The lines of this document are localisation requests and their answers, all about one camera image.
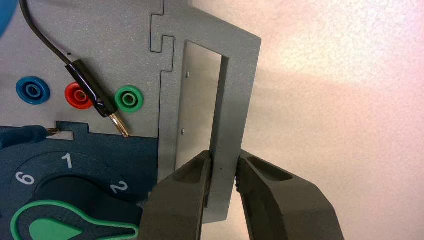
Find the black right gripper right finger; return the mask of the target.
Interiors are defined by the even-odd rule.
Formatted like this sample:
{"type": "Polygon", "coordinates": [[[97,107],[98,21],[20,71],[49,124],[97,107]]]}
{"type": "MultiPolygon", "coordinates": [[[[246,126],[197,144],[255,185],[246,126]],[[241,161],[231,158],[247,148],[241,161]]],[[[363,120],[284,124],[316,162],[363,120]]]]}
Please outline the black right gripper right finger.
{"type": "Polygon", "coordinates": [[[251,240],[342,240],[330,201],[313,183],[242,150],[236,170],[251,240]]]}

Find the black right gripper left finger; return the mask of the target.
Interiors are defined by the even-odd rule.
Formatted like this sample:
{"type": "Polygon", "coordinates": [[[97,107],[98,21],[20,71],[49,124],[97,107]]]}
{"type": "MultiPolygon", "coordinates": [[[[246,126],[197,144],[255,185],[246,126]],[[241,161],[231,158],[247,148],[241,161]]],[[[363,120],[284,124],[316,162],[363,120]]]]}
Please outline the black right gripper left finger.
{"type": "Polygon", "coordinates": [[[139,240],[199,240],[213,160],[202,151],[159,182],[144,205],[139,240]]]}

